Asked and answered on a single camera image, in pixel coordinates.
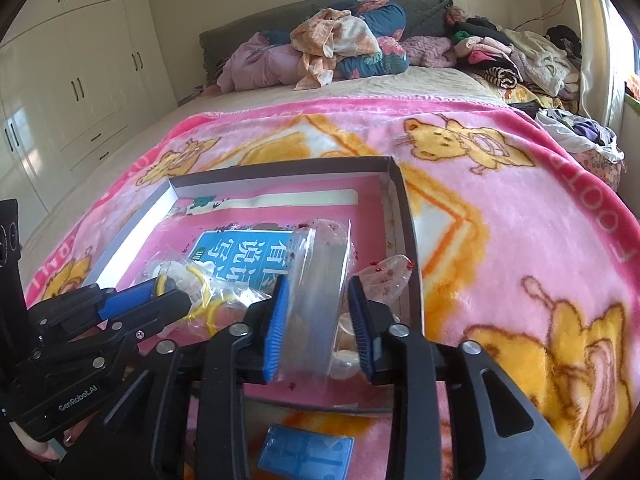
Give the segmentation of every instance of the curtain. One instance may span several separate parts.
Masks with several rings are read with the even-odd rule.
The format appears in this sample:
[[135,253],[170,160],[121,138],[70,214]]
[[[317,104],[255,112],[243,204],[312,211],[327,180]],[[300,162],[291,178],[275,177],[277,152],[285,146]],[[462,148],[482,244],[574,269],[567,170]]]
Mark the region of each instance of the curtain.
[[616,133],[634,66],[631,33],[610,0],[575,0],[582,33],[580,112]]

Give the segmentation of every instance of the cabinet handle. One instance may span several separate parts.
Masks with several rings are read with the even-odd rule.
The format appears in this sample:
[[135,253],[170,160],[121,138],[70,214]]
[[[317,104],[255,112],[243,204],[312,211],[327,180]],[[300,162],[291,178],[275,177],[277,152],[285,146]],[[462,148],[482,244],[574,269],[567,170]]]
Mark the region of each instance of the cabinet handle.
[[4,129],[4,135],[6,136],[6,141],[9,143],[9,148],[11,148],[11,152],[14,152],[14,146],[11,143],[11,139],[9,138],[9,132],[6,130],[6,128]]
[[15,134],[14,124],[10,123],[9,126],[11,126],[11,131],[14,134],[15,145],[20,146],[20,142],[18,142],[18,136]]

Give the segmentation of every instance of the screw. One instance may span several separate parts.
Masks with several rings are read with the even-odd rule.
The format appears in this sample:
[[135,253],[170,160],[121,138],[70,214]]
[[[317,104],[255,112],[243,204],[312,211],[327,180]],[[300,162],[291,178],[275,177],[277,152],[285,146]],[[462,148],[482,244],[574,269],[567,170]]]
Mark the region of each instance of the screw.
[[170,354],[175,350],[175,343],[170,339],[165,339],[156,345],[156,351],[159,354]]
[[471,355],[478,355],[482,351],[482,347],[475,341],[465,341],[462,343],[462,349]]
[[407,337],[409,335],[409,327],[406,325],[396,323],[389,327],[389,333],[396,337]]
[[247,335],[249,333],[249,326],[244,323],[234,323],[229,327],[229,333],[236,337]]

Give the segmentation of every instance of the white wardrobe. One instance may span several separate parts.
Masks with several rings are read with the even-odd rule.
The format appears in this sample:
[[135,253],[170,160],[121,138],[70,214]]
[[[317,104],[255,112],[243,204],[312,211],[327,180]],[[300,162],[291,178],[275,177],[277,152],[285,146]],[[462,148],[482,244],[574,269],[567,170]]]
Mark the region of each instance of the white wardrobe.
[[177,104],[148,0],[28,0],[0,44],[0,198],[24,242]]

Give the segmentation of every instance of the headboard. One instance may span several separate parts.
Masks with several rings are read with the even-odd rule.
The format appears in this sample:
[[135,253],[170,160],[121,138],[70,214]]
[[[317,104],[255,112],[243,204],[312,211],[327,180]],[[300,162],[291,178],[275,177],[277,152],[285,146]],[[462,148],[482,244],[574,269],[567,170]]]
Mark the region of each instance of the headboard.
[[[343,0],[305,0],[275,7],[227,23],[222,27],[200,34],[200,46],[204,52],[204,69],[207,83],[213,84],[216,65],[231,56],[245,41],[259,30],[292,31],[318,10],[331,7],[331,3]],[[453,0],[391,0],[404,8],[406,28],[402,38],[411,36],[447,36],[444,15]]]

